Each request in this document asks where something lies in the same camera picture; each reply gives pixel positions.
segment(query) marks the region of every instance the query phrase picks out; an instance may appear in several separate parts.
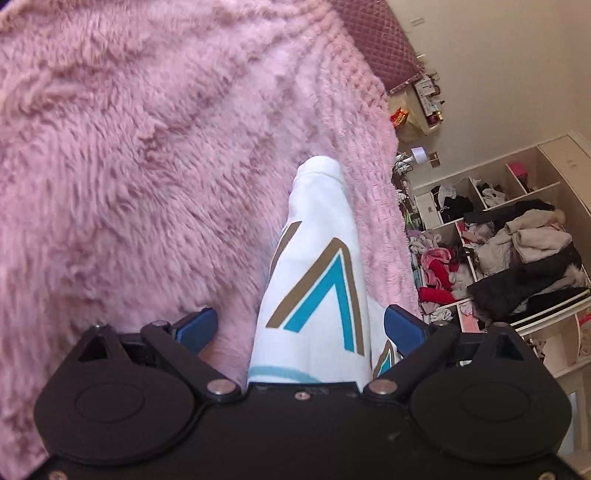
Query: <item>white wall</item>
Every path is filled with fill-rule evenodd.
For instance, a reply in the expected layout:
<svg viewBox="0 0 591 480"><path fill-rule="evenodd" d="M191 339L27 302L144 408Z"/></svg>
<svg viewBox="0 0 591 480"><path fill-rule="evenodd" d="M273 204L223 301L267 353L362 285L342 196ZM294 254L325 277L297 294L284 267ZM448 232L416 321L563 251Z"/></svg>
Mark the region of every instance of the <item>white wall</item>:
<svg viewBox="0 0 591 480"><path fill-rule="evenodd" d="M438 71L446 100L443 125L420 143L437 150L441 167L415 167L414 184L573 128L570 62L557 20L557 3L571 0L387 1ZM412 27L419 17L425 23Z"/></svg>
<svg viewBox="0 0 591 480"><path fill-rule="evenodd" d="M574 127L591 144L591 0L556 0L573 75Z"/></svg>

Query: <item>metal bolt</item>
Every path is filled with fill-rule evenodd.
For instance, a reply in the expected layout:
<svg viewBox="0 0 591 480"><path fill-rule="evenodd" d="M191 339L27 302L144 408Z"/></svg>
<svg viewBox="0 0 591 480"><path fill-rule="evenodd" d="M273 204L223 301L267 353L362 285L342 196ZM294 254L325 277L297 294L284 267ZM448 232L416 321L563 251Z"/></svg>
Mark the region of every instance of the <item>metal bolt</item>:
<svg viewBox="0 0 591 480"><path fill-rule="evenodd" d="M68 476L60 470L54 470L49 474L49 480L68 480Z"/></svg>
<svg viewBox="0 0 591 480"><path fill-rule="evenodd" d="M155 327L169 327L170 324L168 322L166 322L165 320L156 320L154 322L152 322L152 325L154 325Z"/></svg>
<svg viewBox="0 0 591 480"><path fill-rule="evenodd" d="M298 392L294 395L296 400L309 400L311 399L312 395L308 392Z"/></svg>
<svg viewBox="0 0 591 480"><path fill-rule="evenodd" d="M380 378L371 382L368 387L377 395L390 395L398 389L396 382Z"/></svg>
<svg viewBox="0 0 591 480"><path fill-rule="evenodd" d="M445 327L449 325L449 322L446 320L435 320L431 323L431 325L435 325L436 327Z"/></svg>
<svg viewBox="0 0 591 480"><path fill-rule="evenodd" d="M207 384L207 390L214 395L228 395L236 390L236 388L236 384L227 378L211 380L211 382Z"/></svg>

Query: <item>brown chevron stripe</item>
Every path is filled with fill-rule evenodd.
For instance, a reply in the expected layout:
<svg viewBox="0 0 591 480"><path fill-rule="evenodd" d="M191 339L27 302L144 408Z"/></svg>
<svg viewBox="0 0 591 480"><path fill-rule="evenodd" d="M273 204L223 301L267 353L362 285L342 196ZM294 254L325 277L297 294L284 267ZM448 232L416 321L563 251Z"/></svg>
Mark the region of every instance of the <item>brown chevron stripe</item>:
<svg viewBox="0 0 591 480"><path fill-rule="evenodd" d="M379 356L378 363L374 368L374 380L378 377L379 370L382 368L382 364L386 361L388 357L388 352L391 355L392 363L394 363L394 349L392 348L390 342L386 342L386 345L384 346L384 351Z"/></svg>
<svg viewBox="0 0 591 480"><path fill-rule="evenodd" d="M300 281L295 284L291 291L277 306L275 312L273 312L273 315L271 315L271 318L267 322L267 328L279 328L283 324L289 314L295 309L299 302L303 300L310 289L326 271L339 250L343 252L343 262L345 263L345 276L347 285L349 287L351 309L353 311L353 327L355 328L355 343L357 345L357 353L364 356L365 347L363 345L361 311L359 310L359 298L357 296L357 288L355 287L355 279L353 278L351 254L347 245L345 245L345 243L338 238L333 238L329 242L314 264L308 269Z"/></svg>
<svg viewBox="0 0 591 480"><path fill-rule="evenodd" d="M301 222L294 222L287 227L287 230L279 240L279 244L277 245L277 249L275 250L275 255L273 255L273 260L271 260L271 269L269 270L269 280L273 276L273 272L275 271L275 267L277 266L277 262L279 261L279 257L283 253L283 250L287 247L287 244L290 240L294 237L297 232L297 229L300 227Z"/></svg>

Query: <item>fluffy blanket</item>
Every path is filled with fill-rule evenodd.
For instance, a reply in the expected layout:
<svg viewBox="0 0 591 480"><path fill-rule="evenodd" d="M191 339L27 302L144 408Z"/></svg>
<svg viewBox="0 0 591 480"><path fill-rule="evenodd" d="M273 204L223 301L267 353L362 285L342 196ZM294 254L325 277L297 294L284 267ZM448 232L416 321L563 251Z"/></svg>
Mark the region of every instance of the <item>fluffy blanket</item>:
<svg viewBox="0 0 591 480"><path fill-rule="evenodd" d="M0 13L0 472L80 334L214 307L244 382L297 167L339 159L369 294L417 312L384 88L323 0L13 0Z"/></svg>

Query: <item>blue gripper pad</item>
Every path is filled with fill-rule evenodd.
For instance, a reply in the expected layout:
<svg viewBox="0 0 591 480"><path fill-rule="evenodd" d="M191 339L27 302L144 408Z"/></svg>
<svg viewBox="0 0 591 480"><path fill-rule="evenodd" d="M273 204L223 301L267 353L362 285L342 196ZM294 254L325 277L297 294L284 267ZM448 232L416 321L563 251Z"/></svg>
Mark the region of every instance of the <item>blue gripper pad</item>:
<svg viewBox="0 0 591 480"><path fill-rule="evenodd" d="M195 354L203 350L216 333L217 312L214 309L190 313L171 328L173 338Z"/></svg>
<svg viewBox="0 0 591 480"><path fill-rule="evenodd" d="M407 356L431 335L431 327L398 305L384 313L384 330L402 356Z"/></svg>

